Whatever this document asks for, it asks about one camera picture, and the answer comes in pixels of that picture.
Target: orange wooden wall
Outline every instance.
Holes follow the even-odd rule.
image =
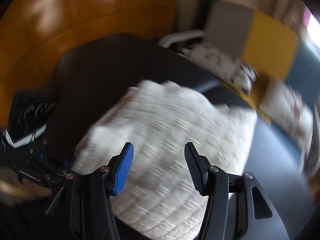
[[[19,89],[50,82],[66,51],[125,32],[172,33],[177,0],[14,0],[0,20],[0,127]]]

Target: metal pivot screw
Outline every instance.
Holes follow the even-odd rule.
[[[67,175],[66,175],[66,179],[73,179],[74,178],[74,174],[73,173],[68,173]]]
[[[217,166],[212,165],[212,166],[210,166],[209,170],[212,172],[218,172],[219,168]]]
[[[101,172],[107,172],[107,171],[109,171],[109,166],[106,166],[106,165],[101,166],[101,167],[100,167],[100,171],[101,171]]]
[[[253,175],[252,175],[252,173],[250,173],[250,172],[246,172],[246,173],[244,174],[244,176],[245,176],[247,179],[252,179],[252,178],[253,178]]]

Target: white cloth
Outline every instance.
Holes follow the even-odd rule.
[[[224,82],[233,84],[246,94],[258,76],[257,71],[241,59],[220,51],[209,43],[198,43],[182,52],[200,67],[203,67]]]
[[[300,93],[281,80],[269,77],[268,89],[259,108],[287,132],[304,155],[308,156],[313,133],[313,113]]]
[[[199,232],[207,197],[195,190],[184,159],[191,141],[225,172],[242,174],[257,114],[212,106],[198,92],[172,82],[143,81],[95,124],[76,149],[81,174],[108,164],[125,142],[134,160],[114,214],[153,239],[191,240]]]

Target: sunlight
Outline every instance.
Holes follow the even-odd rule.
[[[318,45],[318,47],[320,47],[320,24],[312,14],[310,15],[310,21],[307,30],[310,34],[310,38]]]

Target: blue gripper pad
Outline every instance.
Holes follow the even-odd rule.
[[[133,144],[126,143],[121,151],[121,154],[118,158],[121,158],[121,162],[119,164],[119,168],[115,175],[115,185],[113,187],[113,191],[117,196],[124,188],[124,184],[127,180],[128,173],[133,161]]]

